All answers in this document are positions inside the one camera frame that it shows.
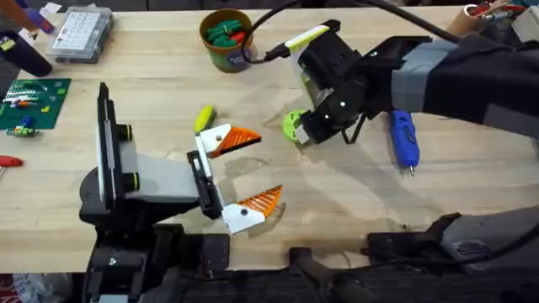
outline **wooden tabletop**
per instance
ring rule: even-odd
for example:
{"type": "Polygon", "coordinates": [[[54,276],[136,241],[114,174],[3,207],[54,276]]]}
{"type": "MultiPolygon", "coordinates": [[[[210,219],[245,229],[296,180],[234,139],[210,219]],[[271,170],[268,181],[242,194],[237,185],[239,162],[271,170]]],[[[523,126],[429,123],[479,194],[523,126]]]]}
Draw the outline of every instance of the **wooden tabletop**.
{"type": "MultiPolygon", "coordinates": [[[[459,8],[410,9],[447,25],[459,8]]],[[[261,11],[249,11],[257,19],[261,11]]],[[[309,108],[288,61],[238,74],[219,72],[198,36],[208,12],[116,13],[112,39],[97,65],[57,66],[72,78],[54,130],[34,139],[0,136],[0,154],[25,160],[0,178],[0,272],[82,271],[94,231],[78,219],[78,190],[95,167],[96,97],[106,82],[119,121],[133,125],[137,150],[186,161],[193,124],[205,104],[216,125],[257,131],[262,142],[212,161],[225,199],[234,201],[283,184],[267,224],[232,237],[231,268],[279,268],[289,247],[307,246],[329,266],[364,264],[357,252],[374,231],[423,230],[440,215],[486,214],[535,205],[539,160],[529,138],[416,114],[421,147],[415,177],[394,165],[386,116],[365,124],[358,143],[340,136],[299,150],[282,135],[285,113],[309,108]]],[[[342,21],[340,35],[365,53],[392,35],[424,32],[375,8],[290,10],[256,32],[260,51],[320,24],[342,21]]],[[[56,24],[61,15],[52,19],[56,24]]],[[[38,39],[44,51],[48,37],[38,39]]],[[[28,78],[21,73],[20,78],[28,78]]],[[[168,221],[190,232],[224,232],[221,220],[192,210],[168,221]]]]}

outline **red tool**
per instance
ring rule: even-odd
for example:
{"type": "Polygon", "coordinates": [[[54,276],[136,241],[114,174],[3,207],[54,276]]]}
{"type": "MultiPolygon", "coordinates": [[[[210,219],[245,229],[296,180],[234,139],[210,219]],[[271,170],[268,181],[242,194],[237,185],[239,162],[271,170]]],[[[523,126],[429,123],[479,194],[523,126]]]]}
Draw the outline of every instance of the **red tool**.
{"type": "Polygon", "coordinates": [[[236,45],[239,45],[240,43],[242,43],[243,38],[245,38],[244,31],[239,31],[236,34],[230,36],[230,40],[236,41],[236,45]]]}
{"type": "Polygon", "coordinates": [[[0,173],[5,167],[17,167],[22,166],[23,161],[16,157],[0,156],[0,173]]]}

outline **green circuit board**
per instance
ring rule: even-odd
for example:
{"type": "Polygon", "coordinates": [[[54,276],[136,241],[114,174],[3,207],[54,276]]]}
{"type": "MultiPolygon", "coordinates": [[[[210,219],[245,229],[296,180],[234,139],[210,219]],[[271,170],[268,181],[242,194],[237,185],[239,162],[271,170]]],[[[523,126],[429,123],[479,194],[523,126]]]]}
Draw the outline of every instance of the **green circuit board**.
{"type": "Polygon", "coordinates": [[[71,79],[15,80],[0,104],[0,130],[12,129],[25,115],[34,118],[32,128],[54,129],[61,106],[66,99],[71,79]],[[11,108],[9,99],[24,96],[33,103],[25,108],[11,108]]]}

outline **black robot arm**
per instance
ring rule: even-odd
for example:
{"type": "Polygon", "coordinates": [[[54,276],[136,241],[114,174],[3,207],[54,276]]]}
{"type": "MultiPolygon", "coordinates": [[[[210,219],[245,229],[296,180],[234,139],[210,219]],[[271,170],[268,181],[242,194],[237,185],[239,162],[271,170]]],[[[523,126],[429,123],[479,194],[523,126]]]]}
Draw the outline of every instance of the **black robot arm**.
{"type": "Polygon", "coordinates": [[[539,136],[539,49],[500,45],[477,35],[458,44],[429,37],[392,37],[364,56],[334,32],[316,38],[298,64],[326,98],[301,117],[320,143],[394,109],[437,114],[539,136]]]}

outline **cup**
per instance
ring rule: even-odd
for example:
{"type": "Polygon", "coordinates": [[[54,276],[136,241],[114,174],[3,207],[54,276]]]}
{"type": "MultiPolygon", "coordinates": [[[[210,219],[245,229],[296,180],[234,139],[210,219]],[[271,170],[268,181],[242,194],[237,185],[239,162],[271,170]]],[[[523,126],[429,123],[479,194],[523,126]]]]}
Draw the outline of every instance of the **cup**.
{"type": "MultiPolygon", "coordinates": [[[[222,72],[241,72],[249,67],[240,50],[241,43],[231,47],[216,47],[206,40],[206,31],[221,21],[238,20],[242,25],[243,30],[251,28],[251,20],[249,17],[236,9],[219,9],[207,15],[200,23],[200,38],[202,43],[210,53],[211,62],[222,72]]],[[[248,38],[245,45],[245,53],[249,58],[256,57],[256,48],[253,44],[253,36],[248,38]]]]}

